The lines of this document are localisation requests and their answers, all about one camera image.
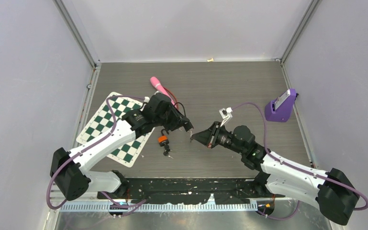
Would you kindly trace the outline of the orange black padlock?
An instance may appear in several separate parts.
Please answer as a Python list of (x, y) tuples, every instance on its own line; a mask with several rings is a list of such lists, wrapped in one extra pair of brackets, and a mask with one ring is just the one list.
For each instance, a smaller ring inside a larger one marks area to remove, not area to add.
[(161, 133), (161, 136), (158, 138), (158, 143), (161, 147), (164, 147), (169, 144), (169, 140), (166, 135), (166, 134), (169, 134), (169, 132), (165, 129), (162, 129), (160, 133)]

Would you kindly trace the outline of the black headed keys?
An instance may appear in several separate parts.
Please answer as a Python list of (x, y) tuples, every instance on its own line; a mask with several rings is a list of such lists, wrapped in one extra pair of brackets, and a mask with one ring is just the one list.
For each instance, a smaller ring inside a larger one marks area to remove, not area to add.
[(171, 152), (170, 146), (165, 145), (163, 155), (166, 156), (166, 157), (169, 157), (169, 158), (173, 158), (173, 157), (170, 156), (170, 152)]

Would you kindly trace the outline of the red cable padlock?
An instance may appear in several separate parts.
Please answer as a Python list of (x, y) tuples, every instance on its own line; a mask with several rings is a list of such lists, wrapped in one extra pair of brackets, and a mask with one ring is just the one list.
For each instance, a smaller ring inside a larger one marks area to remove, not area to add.
[(171, 101), (172, 101), (172, 104), (174, 105), (175, 108), (179, 109), (179, 106), (177, 105), (177, 99), (175, 97), (175, 95), (166, 87), (164, 87), (164, 90), (166, 91), (167, 93), (167, 96), (170, 97)]

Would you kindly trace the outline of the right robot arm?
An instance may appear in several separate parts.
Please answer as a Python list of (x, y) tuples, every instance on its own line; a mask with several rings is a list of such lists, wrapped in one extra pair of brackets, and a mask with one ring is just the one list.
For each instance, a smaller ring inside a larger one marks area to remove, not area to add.
[(359, 195), (351, 191), (352, 183), (339, 169), (327, 172), (289, 161), (255, 141), (255, 135), (245, 126), (227, 131), (220, 122), (191, 136), (212, 149), (222, 146), (241, 155), (242, 163), (259, 173), (254, 191), (259, 196), (269, 193), (284, 195), (317, 208), (330, 221), (347, 225)]

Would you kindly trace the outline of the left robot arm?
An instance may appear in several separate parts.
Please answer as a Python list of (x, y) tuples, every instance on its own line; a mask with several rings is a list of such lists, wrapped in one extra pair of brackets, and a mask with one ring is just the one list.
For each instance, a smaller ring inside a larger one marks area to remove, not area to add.
[(86, 192), (106, 192), (123, 198), (129, 185), (120, 172), (94, 172), (91, 168), (117, 148), (150, 133), (155, 127), (161, 126), (168, 132), (193, 129), (190, 120), (162, 93), (145, 97), (141, 108), (128, 111), (122, 118), (116, 117), (110, 104), (117, 98), (112, 95), (105, 101), (113, 119), (110, 129), (79, 147), (59, 148), (54, 152), (47, 198), (50, 198), (53, 184), (66, 201), (80, 198)]

